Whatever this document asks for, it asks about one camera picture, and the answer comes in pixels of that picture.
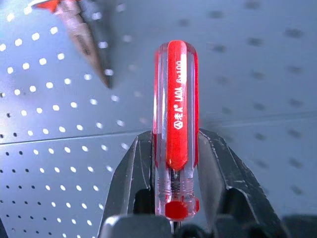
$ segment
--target pliers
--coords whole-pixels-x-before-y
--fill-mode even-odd
[[[92,32],[81,16],[82,9],[79,0],[34,0],[29,3],[29,6],[46,8],[61,18],[77,49],[85,56],[103,83],[109,88],[109,78],[104,74]]]

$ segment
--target pegboard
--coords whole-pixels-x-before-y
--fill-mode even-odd
[[[111,90],[62,22],[27,4],[0,1],[0,217],[10,238],[96,236],[112,171],[152,126],[154,51],[174,39],[199,54],[201,127],[226,139],[279,216],[317,212],[315,1],[82,0]]]

